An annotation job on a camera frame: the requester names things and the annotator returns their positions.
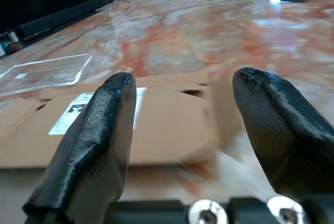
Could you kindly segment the clear plastic blister pack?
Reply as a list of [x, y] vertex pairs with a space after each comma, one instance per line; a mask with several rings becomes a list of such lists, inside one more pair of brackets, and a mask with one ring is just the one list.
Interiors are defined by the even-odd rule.
[[78, 83], [89, 72], [91, 54], [14, 65], [0, 75], [0, 97]]

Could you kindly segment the flattened brown cardboard box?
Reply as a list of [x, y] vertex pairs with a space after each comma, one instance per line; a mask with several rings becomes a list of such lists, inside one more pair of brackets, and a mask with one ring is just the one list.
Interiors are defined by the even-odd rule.
[[[132, 166], [200, 162], [216, 145], [205, 71], [136, 79]], [[44, 168], [99, 84], [46, 89], [0, 109], [0, 169]]]

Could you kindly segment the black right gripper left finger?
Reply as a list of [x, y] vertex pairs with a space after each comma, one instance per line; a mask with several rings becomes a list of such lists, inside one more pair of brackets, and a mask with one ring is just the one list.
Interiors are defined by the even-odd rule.
[[63, 136], [40, 184], [23, 205], [25, 224], [100, 224], [123, 193], [136, 82], [117, 73], [94, 93]]

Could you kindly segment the black soundbar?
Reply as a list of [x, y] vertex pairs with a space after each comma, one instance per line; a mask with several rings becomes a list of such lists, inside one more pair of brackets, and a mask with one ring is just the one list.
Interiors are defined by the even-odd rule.
[[18, 25], [15, 32], [20, 40], [29, 41], [49, 33], [52, 29], [51, 26], [42, 25], [37, 22], [29, 22]]

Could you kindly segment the orange marble pattern folding table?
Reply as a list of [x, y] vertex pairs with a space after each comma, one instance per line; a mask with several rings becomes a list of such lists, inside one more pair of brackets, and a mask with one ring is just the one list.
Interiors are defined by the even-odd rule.
[[290, 81], [334, 125], [334, 0], [127, 0], [0, 59], [16, 64], [91, 53], [87, 83], [206, 70], [215, 84], [221, 148], [212, 164], [133, 168], [122, 198], [274, 196], [234, 103], [231, 79], [253, 67]]

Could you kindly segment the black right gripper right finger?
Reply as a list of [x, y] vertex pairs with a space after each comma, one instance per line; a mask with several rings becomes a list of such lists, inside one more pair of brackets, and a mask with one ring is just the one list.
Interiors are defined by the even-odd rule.
[[291, 198], [334, 194], [334, 127], [287, 80], [244, 67], [235, 103], [274, 191]]

